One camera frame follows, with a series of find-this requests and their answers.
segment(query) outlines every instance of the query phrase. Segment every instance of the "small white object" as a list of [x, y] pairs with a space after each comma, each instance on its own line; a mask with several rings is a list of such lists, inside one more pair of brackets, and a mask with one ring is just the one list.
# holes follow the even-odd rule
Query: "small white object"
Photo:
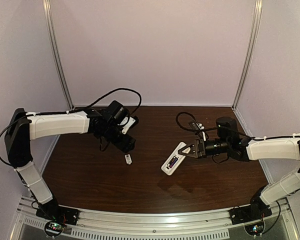
[[[184, 155], [180, 155], [178, 153], [179, 149], [185, 147], [187, 144], [185, 144], [183, 141], [181, 141], [178, 146], [174, 149], [174, 151], [171, 153], [171, 155], [167, 158], [167, 160], [164, 162], [164, 164], [161, 166], [161, 170], [164, 171], [167, 175], [172, 175], [174, 171], [179, 167], [179, 165], [182, 163], [182, 161], [186, 158]], [[183, 151], [185, 154], [190, 152], [190, 147], [185, 149]]]
[[124, 157], [125, 157], [126, 164], [128, 164], [128, 165], [132, 164], [132, 159], [131, 159], [130, 154], [124, 155]]
[[[205, 127], [202, 125], [202, 123], [196, 123], [196, 125], [198, 126], [198, 128], [200, 129], [200, 130], [203, 130], [203, 129], [205, 129]], [[201, 132], [202, 133], [202, 136], [203, 136], [203, 140], [204, 141], [206, 141], [206, 134], [205, 134], [205, 132]]]
[[129, 130], [129, 128], [135, 123], [135, 119], [133, 117], [125, 117], [122, 122], [119, 124], [120, 125], [124, 125], [123, 129], [122, 129], [122, 133], [126, 134]]

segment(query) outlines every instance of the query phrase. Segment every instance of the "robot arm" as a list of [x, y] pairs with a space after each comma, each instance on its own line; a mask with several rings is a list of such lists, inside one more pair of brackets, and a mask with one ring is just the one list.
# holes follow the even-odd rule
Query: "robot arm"
[[136, 140], [126, 133], [137, 120], [117, 101], [98, 111], [89, 108], [74, 113], [34, 113], [18, 108], [11, 119], [11, 123], [15, 123], [7, 129], [4, 141], [9, 163], [39, 204], [37, 215], [58, 223], [63, 223], [65, 215], [66, 223], [75, 225], [78, 210], [59, 206], [33, 162], [30, 141], [46, 136], [90, 133], [127, 153], [134, 149]]
[[[200, 130], [193, 122], [189, 125], [193, 130]], [[227, 153], [228, 158], [241, 162], [259, 159], [291, 159], [300, 161], [300, 133], [283, 137], [264, 137], [260, 139], [243, 138], [238, 133], [237, 123], [230, 117], [220, 117], [216, 120], [217, 135], [215, 140], [197, 139], [195, 143], [181, 148], [178, 153], [192, 158], [206, 158], [207, 156]], [[280, 181], [260, 188], [250, 200], [250, 206], [241, 216], [232, 219], [233, 224], [245, 220], [257, 220], [261, 214], [271, 215], [268, 206], [275, 201], [289, 196], [300, 190], [300, 168], [291, 171]], [[242, 209], [233, 209], [231, 216], [238, 216]]]

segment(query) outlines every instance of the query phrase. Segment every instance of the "vertical metal pole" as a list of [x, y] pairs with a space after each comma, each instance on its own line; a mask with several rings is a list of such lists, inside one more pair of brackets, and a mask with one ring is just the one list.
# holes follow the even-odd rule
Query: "vertical metal pole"
[[252, 20], [252, 26], [251, 26], [251, 33], [250, 33], [250, 40], [248, 49], [245, 56], [245, 61], [243, 65], [243, 70], [241, 74], [241, 79], [239, 82], [238, 89], [236, 91], [236, 95], [234, 98], [234, 102], [232, 105], [232, 108], [235, 110], [238, 107], [238, 103], [248, 76], [249, 68], [251, 65], [251, 61], [253, 58], [253, 52], [255, 49], [255, 45], [257, 42], [257, 37], [259, 33], [259, 27], [261, 22], [261, 16], [262, 16], [262, 8], [263, 8], [263, 0], [256, 0], [255, 1], [255, 7], [254, 7], [254, 14], [253, 14], [253, 20]]
[[51, 43], [51, 48], [52, 48], [52, 54], [55, 62], [55, 67], [56, 71], [59, 76], [59, 80], [61, 83], [61, 88], [65, 97], [65, 101], [67, 103], [67, 106], [69, 110], [72, 110], [74, 108], [74, 104], [72, 102], [70, 92], [67, 86], [64, 70], [62, 68], [61, 60], [60, 60], [60, 55], [59, 55], [59, 50], [58, 50], [58, 45], [57, 45], [57, 40], [56, 40], [56, 35], [55, 35], [55, 29], [54, 29], [54, 23], [52, 19], [52, 12], [51, 12], [51, 5], [50, 5], [50, 0], [43, 0], [43, 8], [44, 8], [44, 14], [45, 14], [45, 19], [46, 19], [46, 24], [48, 28], [48, 33], [50, 37], [50, 43]]

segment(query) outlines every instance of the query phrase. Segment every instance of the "white remote control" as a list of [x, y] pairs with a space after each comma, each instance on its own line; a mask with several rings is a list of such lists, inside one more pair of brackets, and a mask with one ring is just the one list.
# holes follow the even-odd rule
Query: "white remote control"
[[126, 164], [128, 164], [128, 165], [132, 164], [132, 159], [131, 159], [130, 154], [124, 155], [124, 157], [125, 157]]
[[[186, 145], [187, 144], [181, 141], [179, 145], [171, 153], [171, 155], [168, 157], [168, 159], [161, 166], [161, 170], [164, 171], [167, 175], [169, 176], [172, 175], [174, 171], [177, 169], [177, 167], [179, 167], [182, 161], [186, 158], [186, 156], [180, 155], [178, 153], [179, 149], [185, 147]], [[190, 147], [185, 149], [183, 152], [185, 154], [188, 154], [190, 152]]]

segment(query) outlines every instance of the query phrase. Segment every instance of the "aluminum frame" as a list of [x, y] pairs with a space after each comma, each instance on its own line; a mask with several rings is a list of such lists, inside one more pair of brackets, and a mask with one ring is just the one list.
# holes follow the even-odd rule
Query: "aluminum frame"
[[58, 44], [55, 34], [55, 28], [54, 28], [54, 22], [52, 18], [52, 12], [51, 12], [51, 5], [50, 0], [43, 0], [43, 9], [44, 9], [44, 15], [46, 20], [46, 25], [49, 33], [50, 43], [51, 43], [51, 49], [53, 54], [53, 59], [56, 67], [56, 71], [60, 80], [61, 88], [63, 91], [63, 95], [66, 101], [66, 104], [69, 108], [69, 110], [74, 109], [74, 104], [72, 102], [69, 88], [66, 82], [66, 77], [64, 74], [64, 70], [61, 64], [60, 54], [58, 50]]
[[262, 17], [262, 8], [263, 8], [263, 0], [256, 0], [255, 1], [255, 6], [254, 6], [254, 13], [253, 13], [253, 19], [252, 19], [252, 27], [251, 27], [251, 33], [250, 33], [250, 39], [249, 39], [249, 44], [248, 44], [248, 49], [246, 52], [245, 56], [245, 61], [241, 73], [241, 78], [239, 82], [238, 89], [236, 91], [234, 101], [232, 108], [235, 110], [238, 107], [239, 100], [248, 76], [249, 68], [252, 62], [253, 58], [253, 53], [255, 49], [255, 45], [257, 42], [258, 38], [258, 33], [259, 33], [259, 27], [260, 27], [260, 22], [261, 22], [261, 17]]
[[[34, 199], [29, 197], [23, 196], [21, 198], [10, 240], [19, 240], [23, 224], [29, 225], [26, 222], [28, 218], [35, 220], [36, 223], [33, 223], [32, 226], [36, 228], [42, 229], [43, 224], [47, 222], [47, 220], [36, 216], [36, 210], [31, 207], [33, 201]], [[289, 239], [299, 240], [300, 237], [288, 200], [284, 198], [279, 203]], [[232, 225], [228, 212], [230, 209], [167, 214], [116, 213], [79, 209], [77, 225], [69, 226], [70, 229], [63, 235], [76, 237], [76, 232], [80, 232], [87, 235], [95, 233], [109, 237], [164, 239], [171, 238], [171, 236], [189, 238], [202, 234], [225, 233], [231, 228], [244, 226], [244, 224]], [[265, 219], [273, 218], [278, 214], [279, 208], [276, 203], [271, 205], [271, 210], [273, 215]]]

